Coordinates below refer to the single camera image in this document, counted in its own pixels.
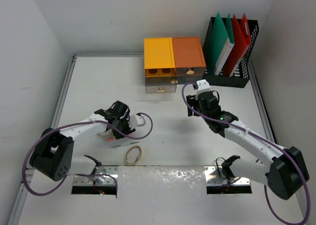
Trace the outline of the green pen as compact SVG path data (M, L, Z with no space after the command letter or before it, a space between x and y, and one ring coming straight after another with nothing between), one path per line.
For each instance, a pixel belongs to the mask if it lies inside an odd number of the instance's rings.
M130 145L134 145L139 143L139 141L135 141L135 142L128 142L128 143L124 143L124 144L120 144L120 145L114 145L111 148L120 148L120 147L126 147L126 146L130 146Z

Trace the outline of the green clip file folder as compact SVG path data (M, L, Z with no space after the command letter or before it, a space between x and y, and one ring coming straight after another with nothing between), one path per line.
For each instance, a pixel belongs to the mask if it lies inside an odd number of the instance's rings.
M219 75L235 45L230 14L223 21L220 13L217 12L210 25L203 46L206 73Z

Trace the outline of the red clip file folder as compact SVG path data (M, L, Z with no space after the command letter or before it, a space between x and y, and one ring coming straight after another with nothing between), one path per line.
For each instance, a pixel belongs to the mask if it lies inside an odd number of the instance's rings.
M233 15L232 28L235 44L223 67L223 75L226 77L233 76L234 71L238 67L251 44L250 30L245 13L240 21L238 21L236 16Z

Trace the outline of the transparent yellow drawer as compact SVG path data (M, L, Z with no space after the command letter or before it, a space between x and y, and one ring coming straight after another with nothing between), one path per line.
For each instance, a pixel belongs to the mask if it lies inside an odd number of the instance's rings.
M177 79L172 76L146 77L146 93L171 93L176 92Z

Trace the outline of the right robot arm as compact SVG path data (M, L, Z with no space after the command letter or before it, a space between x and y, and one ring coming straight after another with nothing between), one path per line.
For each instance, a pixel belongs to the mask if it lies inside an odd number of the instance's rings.
M279 198L288 200L310 178L303 155L296 147L274 145L251 131L230 112L221 109L218 99L209 92L183 96L188 116L200 116L215 134L235 142L259 162L232 155L221 164L220 177L230 181L246 177L268 186Z

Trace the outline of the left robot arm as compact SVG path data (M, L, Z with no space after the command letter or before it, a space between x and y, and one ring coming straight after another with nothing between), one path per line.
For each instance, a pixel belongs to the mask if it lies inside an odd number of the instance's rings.
M34 149L29 164L55 182L69 173L74 147L96 134L111 128L97 121L105 121L125 135L135 131L130 127L128 105L116 101L107 110L99 109L79 125L59 129L45 137Z

